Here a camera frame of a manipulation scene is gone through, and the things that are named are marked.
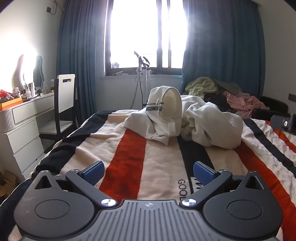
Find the white zip hoodie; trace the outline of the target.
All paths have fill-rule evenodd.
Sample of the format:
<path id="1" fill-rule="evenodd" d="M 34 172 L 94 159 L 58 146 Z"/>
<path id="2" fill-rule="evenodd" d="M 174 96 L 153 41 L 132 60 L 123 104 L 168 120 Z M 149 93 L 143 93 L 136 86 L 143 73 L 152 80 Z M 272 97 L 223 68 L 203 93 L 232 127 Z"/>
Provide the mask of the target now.
<path id="1" fill-rule="evenodd" d="M 222 112 L 217 105 L 192 95 L 180 95 L 174 87 L 153 88 L 147 105 L 134 111 L 123 125 L 147 140 L 168 145 L 171 137 L 204 147 L 235 149 L 241 143 L 243 120 Z"/>

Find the dark clothes pile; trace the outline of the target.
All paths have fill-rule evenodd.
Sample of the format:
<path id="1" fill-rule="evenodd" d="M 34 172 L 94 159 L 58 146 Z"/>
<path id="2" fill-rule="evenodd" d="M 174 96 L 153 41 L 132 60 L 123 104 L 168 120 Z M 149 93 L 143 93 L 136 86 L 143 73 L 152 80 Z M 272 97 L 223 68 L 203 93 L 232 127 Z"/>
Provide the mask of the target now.
<path id="1" fill-rule="evenodd" d="M 234 82 L 227 83 L 217 79 L 214 79 L 213 81 L 217 90 L 213 93 L 205 93 L 204 101 L 215 104 L 222 112 L 235 113 L 236 111 L 228 104 L 224 92 L 229 92 L 232 95 L 237 95 L 239 93 L 242 93 L 240 86 Z"/>

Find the black headboard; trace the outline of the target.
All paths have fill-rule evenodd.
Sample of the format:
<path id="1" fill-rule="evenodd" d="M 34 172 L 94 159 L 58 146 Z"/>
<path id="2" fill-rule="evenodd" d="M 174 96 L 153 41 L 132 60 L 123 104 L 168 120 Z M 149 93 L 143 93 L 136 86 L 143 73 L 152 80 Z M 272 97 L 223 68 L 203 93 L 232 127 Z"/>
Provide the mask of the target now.
<path id="1" fill-rule="evenodd" d="M 274 115 L 289 118 L 288 105 L 282 101 L 262 96 L 259 99 L 269 109 L 254 109 L 251 118 L 263 121 L 270 121 Z"/>

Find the pink garment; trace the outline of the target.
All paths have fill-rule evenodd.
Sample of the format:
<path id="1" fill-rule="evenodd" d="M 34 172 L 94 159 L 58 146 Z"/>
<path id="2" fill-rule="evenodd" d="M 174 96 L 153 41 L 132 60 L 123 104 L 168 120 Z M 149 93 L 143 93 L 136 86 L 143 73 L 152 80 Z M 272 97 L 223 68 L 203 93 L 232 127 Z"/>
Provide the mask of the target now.
<path id="1" fill-rule="evenodd" d="M 263 102 L 257 97 L 251 96 L 249 93 L 240 92 L 237 95 L 224 91 L 223 95 L 226 97 L 227 103 L 235 113 L 241 118 L 251 118 L 254 109 L 269 110 Z"/>

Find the striped bed blanket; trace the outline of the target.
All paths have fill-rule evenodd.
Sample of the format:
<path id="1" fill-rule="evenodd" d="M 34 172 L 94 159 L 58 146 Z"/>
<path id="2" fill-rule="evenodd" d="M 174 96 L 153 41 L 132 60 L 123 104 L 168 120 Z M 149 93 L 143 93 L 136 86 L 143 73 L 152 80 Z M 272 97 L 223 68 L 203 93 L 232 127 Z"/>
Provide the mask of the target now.
<path id="1" fill-rule="evenodd" d="M 242 141 L 234 150 L 203 147 L 172 137 L 168 145 L 146 140 L 123 126 L 125 111 L 100 111 L 59 141 L 34 169 L 65 174 L 102 161 L 97 187 L 118 202 L 124 199 L 182 201 L 201 188 L 193 164 L 227 169 L 234 175 L 256 171 L 283 210 L 279 240 L 295 240 L 295 136 L 274 130 L 265 120 L 245 119 Z"/>

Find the white black chair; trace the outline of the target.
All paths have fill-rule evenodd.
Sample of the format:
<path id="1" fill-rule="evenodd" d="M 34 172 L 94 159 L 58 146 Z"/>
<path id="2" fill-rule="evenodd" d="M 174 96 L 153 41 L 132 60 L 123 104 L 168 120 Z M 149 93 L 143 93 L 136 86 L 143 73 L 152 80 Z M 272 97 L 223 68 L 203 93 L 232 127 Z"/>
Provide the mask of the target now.
<path id="1" fill-rule="evenodd" d="M 75 113 L 75 74 L 58 75 L 54 81 L 54 118 L 40 121 L 39 137 L 43 140 L 50 140 L 50 144 L 44 153 L 48 153 L 56 142 L 67 137 L 77 129 Z M 70 110 L 71 120 L 62 120 L 61 114 Z"/>

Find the white dresser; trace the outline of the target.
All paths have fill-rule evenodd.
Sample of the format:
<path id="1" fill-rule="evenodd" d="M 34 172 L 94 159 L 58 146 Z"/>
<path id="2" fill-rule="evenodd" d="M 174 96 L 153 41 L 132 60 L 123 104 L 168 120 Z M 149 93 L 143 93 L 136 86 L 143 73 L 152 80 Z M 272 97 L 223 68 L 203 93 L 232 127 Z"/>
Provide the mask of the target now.
<path id="1" fill-rule="evenodd" d="M 16 176 L 27 179 L 44 157 L 36 118 L 54 109 L 54 94 L 1 111 L 1 166 Z"/>

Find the blue curtain right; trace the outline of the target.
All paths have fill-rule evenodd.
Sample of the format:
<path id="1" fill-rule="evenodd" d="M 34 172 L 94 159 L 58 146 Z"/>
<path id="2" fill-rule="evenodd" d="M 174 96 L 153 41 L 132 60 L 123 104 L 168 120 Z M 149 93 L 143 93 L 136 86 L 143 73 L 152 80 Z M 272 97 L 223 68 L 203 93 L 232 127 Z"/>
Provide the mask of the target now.
<path id="1" fill-rule="evenodd" d="M 253 1 L 184 1 L 188 37 L 182 87 L 198 77 L 234 82 L 244 93 L 263 94 L 265 43 Z"/>

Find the blue curtain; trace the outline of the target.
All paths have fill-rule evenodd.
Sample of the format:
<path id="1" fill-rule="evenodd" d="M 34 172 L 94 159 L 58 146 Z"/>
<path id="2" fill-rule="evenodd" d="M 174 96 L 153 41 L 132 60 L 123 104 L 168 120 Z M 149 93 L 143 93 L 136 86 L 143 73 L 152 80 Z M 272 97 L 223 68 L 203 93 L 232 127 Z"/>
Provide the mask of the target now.
<path id="1" fill-rule="evenodd" d="M 198 77 L 234 82 L 244 93 L 263 94 L 265 43 L 253 1 L 184 1 L 188 37 L 182 87 Z"/>
<path id="2" fill-rule="evenodd" d="M 99 80 L 104 75 L 104 37 L 108 1 L 66 1 L 57 51 L 57 74 L 74 74 L 77 120 L 97 111 Z"/>

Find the orange tray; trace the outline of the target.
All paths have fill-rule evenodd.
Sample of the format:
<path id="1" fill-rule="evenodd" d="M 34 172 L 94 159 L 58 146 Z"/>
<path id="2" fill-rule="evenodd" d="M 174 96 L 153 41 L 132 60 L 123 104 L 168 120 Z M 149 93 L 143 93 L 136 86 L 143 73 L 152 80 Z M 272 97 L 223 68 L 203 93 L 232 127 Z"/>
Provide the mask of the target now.
<path id="1" fill-rule="evenodd" d="M 0 103 L 0 111 L 6 110 L 8 108 L 11 108 L 11 107 L 16 106 L 21 103 L 23 103 L 23 100 L 21 97 Z"/>

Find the wavy vanity mirror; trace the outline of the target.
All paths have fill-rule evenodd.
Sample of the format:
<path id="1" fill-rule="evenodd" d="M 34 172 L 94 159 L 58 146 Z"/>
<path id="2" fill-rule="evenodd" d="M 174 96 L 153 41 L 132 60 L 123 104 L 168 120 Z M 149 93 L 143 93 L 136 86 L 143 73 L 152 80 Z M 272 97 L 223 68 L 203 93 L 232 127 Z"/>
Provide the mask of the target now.
<path id="1" fill-rule="evenodd" d="M 44 83 L 43 58 L 41 55 L 22 54 L 14 71 L 13 85 L 24 91 L 31 83 L 39 88 Z"/>

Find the garment steamer stand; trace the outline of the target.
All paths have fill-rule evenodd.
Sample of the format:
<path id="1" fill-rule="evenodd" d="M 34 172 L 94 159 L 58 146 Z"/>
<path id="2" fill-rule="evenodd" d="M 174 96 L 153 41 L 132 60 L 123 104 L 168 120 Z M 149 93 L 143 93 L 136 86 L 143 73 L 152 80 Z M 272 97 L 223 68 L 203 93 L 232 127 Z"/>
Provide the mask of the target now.
<path id="1" fill-rule="evenodd" d="M 151 91 L 150 62 L 145 56 L 139 55 L 136 51 L 134 51 L 134 54 L 138 58 L 138 68 L 136 69 L 136 87 L 130 108 L 133 109 L 138 88 L 140 88 L 142 108 L 145 108 L 148 103 L 148 98 Z"/>

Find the blue curtain left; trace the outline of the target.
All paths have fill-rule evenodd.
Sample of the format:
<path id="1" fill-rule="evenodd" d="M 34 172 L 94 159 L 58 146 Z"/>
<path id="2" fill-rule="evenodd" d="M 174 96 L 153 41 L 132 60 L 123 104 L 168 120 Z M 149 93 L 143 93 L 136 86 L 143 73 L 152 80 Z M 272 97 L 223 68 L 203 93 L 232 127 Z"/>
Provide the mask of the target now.
<path id="1" fill-rule="evenodd" d="M 97 111 L 99 80 L 104 75 L 104 37 L 108 1 L 66 1 L 57 51 L 57 74 L 74 74 L 77 120 Z"/>

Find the wall switch plate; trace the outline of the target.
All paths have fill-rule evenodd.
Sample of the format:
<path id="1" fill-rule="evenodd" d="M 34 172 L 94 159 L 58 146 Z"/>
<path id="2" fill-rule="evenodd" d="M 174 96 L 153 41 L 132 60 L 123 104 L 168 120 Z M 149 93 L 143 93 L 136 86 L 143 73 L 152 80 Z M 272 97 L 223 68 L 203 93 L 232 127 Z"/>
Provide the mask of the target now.
<path id="1" fill-rule="evenodd" d="M 295 94 L 288 94 L 288 100 L 292 102 L 296 102 L 296 95 Z"/>

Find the window frame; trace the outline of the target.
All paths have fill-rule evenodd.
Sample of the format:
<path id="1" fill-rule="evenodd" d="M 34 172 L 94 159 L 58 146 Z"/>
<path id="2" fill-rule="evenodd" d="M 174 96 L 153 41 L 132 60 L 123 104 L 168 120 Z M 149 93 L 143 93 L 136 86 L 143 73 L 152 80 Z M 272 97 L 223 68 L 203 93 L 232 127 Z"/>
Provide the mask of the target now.
<path id="1" fill-rule="evenodd" d="M 187 1 L 108 1 L 106 75 L 135 74 L 138 58 L 152 73 L 181 75 L 188 35 Z"/>

